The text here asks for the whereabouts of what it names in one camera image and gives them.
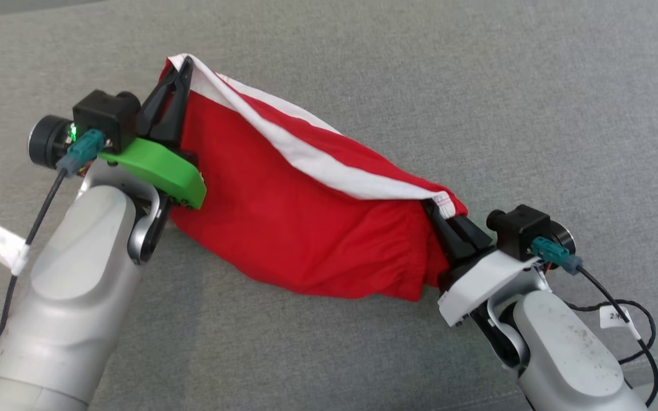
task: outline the red fabric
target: red fabric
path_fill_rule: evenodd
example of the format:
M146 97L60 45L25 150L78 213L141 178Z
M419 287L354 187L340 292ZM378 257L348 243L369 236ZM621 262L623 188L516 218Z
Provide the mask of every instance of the red fabric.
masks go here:
M243 96L274 122L347 166L432 191L363 145ZM238 112L191 92L182 148L198 154L203 208L175 208L183 232L250 278L302 294L381 292L411 301L437 286L446 260L420 201L358 200L295 169ZM459 214L464 205L450 197Z

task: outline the gray couch cushion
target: gray couch cushion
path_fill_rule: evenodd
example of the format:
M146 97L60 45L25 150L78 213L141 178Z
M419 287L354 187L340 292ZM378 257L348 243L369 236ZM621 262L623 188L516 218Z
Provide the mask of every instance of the gray couch cushion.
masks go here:
M451 187L479 224L519 203L550 213L658 323L658 2L111 0L0 15L0 224L26 234L55 178L26 156L32 124L94 88L143 98L183 51ZM0 308L7 281L0 266ZM579 276L552 285L601 301ZM626 331L596 333L619 357L637 349ZM625 371L651 379L643 360ZM447 327L433 289L417 304L298 296L169 226L91 408L524 404L480 331Z

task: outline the folded cloth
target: folded cloth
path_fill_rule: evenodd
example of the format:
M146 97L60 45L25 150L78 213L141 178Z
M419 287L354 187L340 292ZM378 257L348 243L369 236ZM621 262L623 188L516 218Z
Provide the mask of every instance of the folded cloth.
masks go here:
M178 70L187 54L169 57ZM196 57L181 148L207 186L181 231L250 278L302 294L417 301L448 268L419 200L444 218L467 209L449 189Z

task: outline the teal connector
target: teal connector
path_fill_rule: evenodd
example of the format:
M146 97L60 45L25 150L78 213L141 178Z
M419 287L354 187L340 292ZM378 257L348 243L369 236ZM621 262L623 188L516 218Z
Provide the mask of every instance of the teal connector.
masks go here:
M570 255L568 249L544 237L537 237L533 240L532 254L548 263L559 265L571 274L577 274L577 268L583 266L583 260L580 257Z
M55 168L58 171L67 171L67 176L75 175L89 161L96 159L105 148L105 136L92 128L85 132L78 140L67 148L65 157L57 161Z

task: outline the white fabric trim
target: white fabric trim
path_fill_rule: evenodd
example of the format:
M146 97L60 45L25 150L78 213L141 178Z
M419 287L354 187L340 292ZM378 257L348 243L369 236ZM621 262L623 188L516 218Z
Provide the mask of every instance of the white fabric trim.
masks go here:
M314 127L337 132L325 122L311 115L310 112L226 76L217 75L204 65L199 58L191 54L173 55L173 57L169 57L169 60L179 70L186 55L194 60L194 67L196 68L192 73L190 90L239 112L298 171L309 175L327 187L361 200L423 200L433 198L439 206L443 218L455 216L455 206L448 193L432 192L414 184L346 166L331 155L309 145L284 128L261 117L235 90L270 104L287 115L304 119ZM226 81L235 90L230 88L225 83Z

